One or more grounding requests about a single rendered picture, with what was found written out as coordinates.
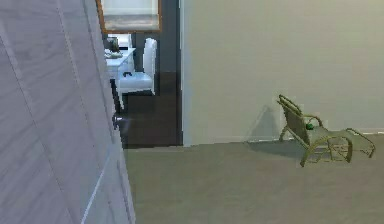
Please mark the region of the white dining chair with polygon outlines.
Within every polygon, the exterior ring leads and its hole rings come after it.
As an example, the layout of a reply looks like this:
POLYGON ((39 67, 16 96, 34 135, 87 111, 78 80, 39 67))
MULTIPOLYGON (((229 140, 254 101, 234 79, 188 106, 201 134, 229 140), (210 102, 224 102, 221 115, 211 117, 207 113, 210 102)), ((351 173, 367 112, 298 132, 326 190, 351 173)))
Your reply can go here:
POLYGON ((143 51, 143 71, 132 72, 133 77, 124 78, 123 75, 121 75, 118 78, 116 87, 122 108, 124 108, 123 95, 126 93, 150 91, 152 95, 156 94, 156 55, 157 41, 152 38, 147 38, 143 51))

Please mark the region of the white dining table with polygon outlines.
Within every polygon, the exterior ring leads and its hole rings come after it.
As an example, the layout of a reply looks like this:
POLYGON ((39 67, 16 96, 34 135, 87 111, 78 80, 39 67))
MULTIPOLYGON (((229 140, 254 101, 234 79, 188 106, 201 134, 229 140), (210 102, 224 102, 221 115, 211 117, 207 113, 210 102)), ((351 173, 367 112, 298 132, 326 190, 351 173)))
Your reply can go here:
POLYGON ((128 48, 127 50, 121 50, 120 58, 107 58, 107 73, 110 76, 110 84, 112 88, 112 96, 114 100, 115 111, 119 113, 122 109, 119 100, 116 83, 118 78, 124 72, 134 72, 134 52, 135 48, 128 48))

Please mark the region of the dark pot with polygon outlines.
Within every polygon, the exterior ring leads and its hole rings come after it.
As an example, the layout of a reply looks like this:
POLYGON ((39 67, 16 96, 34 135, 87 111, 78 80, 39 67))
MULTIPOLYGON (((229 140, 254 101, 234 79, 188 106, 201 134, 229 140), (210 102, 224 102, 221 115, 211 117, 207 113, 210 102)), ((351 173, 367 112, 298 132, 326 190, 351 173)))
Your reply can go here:
POLYGON ((111 52, 118 52, 119 51, 119 44, 118 44, 118 38, 117 37, 108 37, 108 49, 111 52))

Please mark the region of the olive lounge chair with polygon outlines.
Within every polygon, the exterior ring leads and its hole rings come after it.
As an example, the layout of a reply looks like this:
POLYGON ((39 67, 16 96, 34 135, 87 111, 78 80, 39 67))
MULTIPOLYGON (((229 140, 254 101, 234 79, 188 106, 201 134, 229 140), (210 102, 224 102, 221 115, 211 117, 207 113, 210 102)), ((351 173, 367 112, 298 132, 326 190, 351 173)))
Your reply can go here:
POLYGON ((286 124, 279 136, 283 142, 289 133, 304 149, 300 166, 307 163, 317 163, 326 155, 327 162, 346 161, 350 163, 355 151, 372 158, 375 144, 363 133, 353 128, 339 131, 328 130, 322 120, 315 115, 305 114, 301 108, 286 96, 279 94, 277 103, 282 107, 286 124), (306 124, 313 124, 313 130, 307 130, 306 124))

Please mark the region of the grey room door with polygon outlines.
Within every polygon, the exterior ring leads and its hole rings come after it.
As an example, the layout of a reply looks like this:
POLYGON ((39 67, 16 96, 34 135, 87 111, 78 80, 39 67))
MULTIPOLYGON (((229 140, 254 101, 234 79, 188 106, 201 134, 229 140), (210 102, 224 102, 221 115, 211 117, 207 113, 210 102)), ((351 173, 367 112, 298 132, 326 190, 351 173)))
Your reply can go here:
POLYGON ((136 224, 95 0, 0 0, 0 224, 136 224))

